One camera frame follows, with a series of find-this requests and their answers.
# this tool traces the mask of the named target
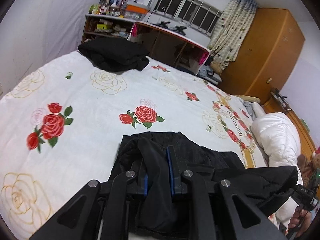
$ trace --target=yellow box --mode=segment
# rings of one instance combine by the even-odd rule
[[[109,29],[109,28],[108,28],[108,26],[105,25],[105,24],[97,24],[97,29],[103,29],[103,30],[105,30],[105,29]]]

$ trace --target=folded black clothes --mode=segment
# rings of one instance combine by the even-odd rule
[[[144,69],[149,51],[122,38],[99,38],[78,46],[78,50],[100,69],[110,72]]]
[[[298,180],[296,167],[245,169],[233,152],[217,152],[200,147],[182,133],[145,132],[123,136],[109,180],[131,168],[135,160],[145,162],[148,194],[137,205],[129,223],[162,236],[185,237],[188,232],[188,202],[172,202],[166,148],[174,147],[178,159],[215,168],[212,181],[230,180],[266,216],[273,214],[289,198]]]

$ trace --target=orange box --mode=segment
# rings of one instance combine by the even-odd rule
[[[129,12],[136,12],[136,13],[142,13],[142,14],[147,14],[149,11],[145,8],[141,8],[141,7],[129,5],[129,4],[127,5],[127,8],[125,10]]]

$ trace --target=shelf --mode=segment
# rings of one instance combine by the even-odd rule
[[[124,37],[120,37],[120,36],[113,36],[110,34],[104,34],[104,33],[96,33],[96,32],[84,32],[84,34],[90,34],[90,35],[97,35],[97,36],[102,36],[102,37],[111,37],[111,38],[123,38],[126,40],[126,38]]]
[[[94,17],[94,18],[103,18],[103,19],[110,19],[110,20],[117,20],[117,21],[123,21],[123,22],[130,22],[135,23],[136,20],[129,19],[129,18],[121,18],[118,16],[111,16],[111,15],[103,15],[103,14],[86,14],[86,17]]]

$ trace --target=window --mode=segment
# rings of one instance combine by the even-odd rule
[[[150,0],[151,12],[182,22],[197,31],[211,36],[221,16],[213,6],[201,0]]]

